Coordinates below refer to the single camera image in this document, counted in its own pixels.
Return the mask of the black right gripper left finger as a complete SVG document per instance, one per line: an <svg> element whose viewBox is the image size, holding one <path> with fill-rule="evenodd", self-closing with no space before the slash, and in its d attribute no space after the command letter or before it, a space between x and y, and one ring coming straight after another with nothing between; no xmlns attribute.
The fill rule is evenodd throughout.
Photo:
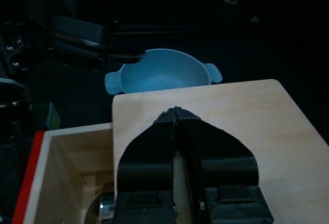
<svg viewBox="0 0 329 224"><path fill-rule="evenodd" d="M124 149L116 170L113 224L175 224L175 130L171 108Z"/></svg>

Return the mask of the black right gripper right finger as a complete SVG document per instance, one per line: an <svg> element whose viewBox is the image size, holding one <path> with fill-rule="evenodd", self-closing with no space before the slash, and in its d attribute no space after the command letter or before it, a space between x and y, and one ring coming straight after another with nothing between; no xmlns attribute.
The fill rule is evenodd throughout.
<svg viewBox="0 0 329 224"><path fill-rule="evenodd" d="M251 151L192 112L175 115L192 224L274 224Z"/></svg>

